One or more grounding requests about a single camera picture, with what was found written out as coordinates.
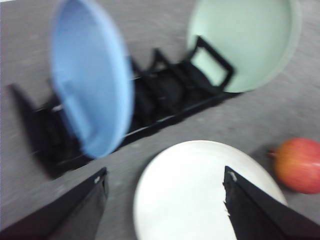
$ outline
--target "apple stem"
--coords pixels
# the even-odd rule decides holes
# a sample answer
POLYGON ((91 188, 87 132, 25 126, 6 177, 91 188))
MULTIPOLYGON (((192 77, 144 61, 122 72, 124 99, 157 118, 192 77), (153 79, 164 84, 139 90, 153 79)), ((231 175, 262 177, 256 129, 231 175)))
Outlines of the apple stem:
POLYGON ((270 148, 270 149, 267 151, 266 155, 267 155, 269 158, 271 158, 271 159, 275 159, 276 156, 277 156, 276 149, 275 149, 275 148, 270 148))

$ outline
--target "white plate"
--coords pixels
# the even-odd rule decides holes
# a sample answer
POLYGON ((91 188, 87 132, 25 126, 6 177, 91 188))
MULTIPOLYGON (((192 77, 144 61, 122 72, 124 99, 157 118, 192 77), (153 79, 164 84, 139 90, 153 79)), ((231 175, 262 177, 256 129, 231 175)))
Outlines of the white plate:
POLYGON ((286 205, 272 177, 252 158, 213 141, 188 141, 156 156, 133 203, 139 240, 236 240, 224 205, 225 166, 286 205))

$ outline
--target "gray carpet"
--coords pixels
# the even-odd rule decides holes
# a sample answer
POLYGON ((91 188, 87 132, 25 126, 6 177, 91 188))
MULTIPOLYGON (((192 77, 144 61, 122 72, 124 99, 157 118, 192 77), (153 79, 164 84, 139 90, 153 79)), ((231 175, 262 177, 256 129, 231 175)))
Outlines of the gray carpet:
MULTIPOLYGON (((40 104, 50 94, 48 36, 59 1, 1 3, 1 228, 53 201, 107 166, 110 194, 98 240, 132 240, 132 197, 138 174, 150 156, 187 140, 232 145, 272 174, 265 150, 286 138, 320 141, 320 1, 300 0, 303 14, 298 48, 288 66, 270 83, 207 109, 108 157, 52 180, 35 161, 6 86, 19 84, 40 104)), ((99 0, 119 26, 130 53, 146 66, 160 47, 178 61, 194 0, 99 0)), ((294 210, 320 224, 320 195, 280 185, 294 210)))

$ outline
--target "plate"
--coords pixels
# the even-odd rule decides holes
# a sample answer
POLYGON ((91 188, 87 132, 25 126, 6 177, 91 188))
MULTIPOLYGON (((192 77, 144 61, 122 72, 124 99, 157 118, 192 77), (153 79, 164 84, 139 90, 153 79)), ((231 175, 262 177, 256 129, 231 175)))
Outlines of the plate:
POLYGON ((142 173, 133 220, 139 240, 236 240, 224 205, 225 166, 283 204, 272 177, 252 158, 213 141, 188 141, 157 155, 142 173))
POLYGON ((51 37, 52 84, 66 126, 87 156, 111 153, 128 131, 134 101, 131 64, 112 19, 93 1, 67 0, 51 37))
MULTIPOLYGON (((202 36, 235 68, 225 91, 256 89, 280 72, 300 36, 296 0, 200 0, 191 17, 188 47, 202 36)), ((225 70, 200 50, 192 59, 212 85, 222 83, 225 70)))

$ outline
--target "black dish rack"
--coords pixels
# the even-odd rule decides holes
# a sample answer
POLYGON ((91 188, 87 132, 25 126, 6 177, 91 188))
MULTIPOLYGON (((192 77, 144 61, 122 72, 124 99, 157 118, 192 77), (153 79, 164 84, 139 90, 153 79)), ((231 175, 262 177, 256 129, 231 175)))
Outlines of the black dish rack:
MULTIPOLYGON (((224 91, 235 69, 200 36, 194 49, 179 63, 171 63, 159 49, 154 49, 153 62, 148 70, 142 70, 133 58, 131 62, 135 75, 134 114, 128 134, 119 148, 240 94, 224 91), (191 63, 200 48, 205 49, 226 70, 221 85, 212 86, 191 63)), ((41 108, 37 108, 16 85, 11 85, 10 89, 32 151, 52 177, 93 160, 80 151, 78 140, 69 135, 62 120, 63 106, 55 94, 41 108)))

